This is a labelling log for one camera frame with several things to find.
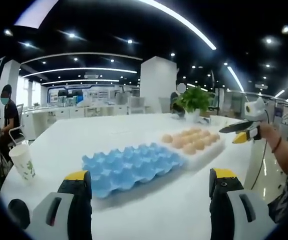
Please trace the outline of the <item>person's right hand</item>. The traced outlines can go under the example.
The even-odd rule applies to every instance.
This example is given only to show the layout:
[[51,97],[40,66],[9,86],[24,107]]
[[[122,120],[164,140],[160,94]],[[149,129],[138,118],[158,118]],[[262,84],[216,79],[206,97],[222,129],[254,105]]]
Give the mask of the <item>person's right hand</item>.
[[261,137],[266,139],[271,149],[273,149],[279,140],[279,133],[275,128],[266,122],[261,122],[259,125],[259,132]]

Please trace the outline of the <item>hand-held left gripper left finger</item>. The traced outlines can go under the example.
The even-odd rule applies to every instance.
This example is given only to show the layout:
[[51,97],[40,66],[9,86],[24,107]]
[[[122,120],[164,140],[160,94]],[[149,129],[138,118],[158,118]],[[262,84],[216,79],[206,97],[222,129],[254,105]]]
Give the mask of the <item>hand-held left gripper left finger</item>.
[[91,240],[91,199],[89,171],[66,176],[33,210],[32,239]]

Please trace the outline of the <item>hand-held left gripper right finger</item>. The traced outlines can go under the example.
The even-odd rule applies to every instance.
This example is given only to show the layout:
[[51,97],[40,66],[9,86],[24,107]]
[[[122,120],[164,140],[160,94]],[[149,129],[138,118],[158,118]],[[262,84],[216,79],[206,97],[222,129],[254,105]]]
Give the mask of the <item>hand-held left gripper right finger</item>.
[[267,204],[231,170],[210,169],[209,197],[212,240],[264,240],[270,234]]

